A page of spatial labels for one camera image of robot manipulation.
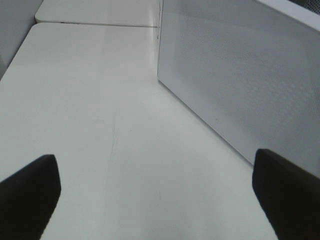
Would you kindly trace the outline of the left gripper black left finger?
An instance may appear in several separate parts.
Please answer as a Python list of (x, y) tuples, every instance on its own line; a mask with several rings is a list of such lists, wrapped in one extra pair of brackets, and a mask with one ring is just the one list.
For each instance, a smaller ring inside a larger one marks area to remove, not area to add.
[(0, 238), (39, 240), (61, 195), (56, 157), (43, 155), (0, 183)]

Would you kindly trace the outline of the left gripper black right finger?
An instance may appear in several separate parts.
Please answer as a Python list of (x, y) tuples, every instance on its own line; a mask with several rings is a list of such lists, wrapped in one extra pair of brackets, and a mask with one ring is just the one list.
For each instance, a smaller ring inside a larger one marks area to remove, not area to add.
[(252, 188), (279, 240), (320, 238), (320, 179), (269, 149), (258, 149)]

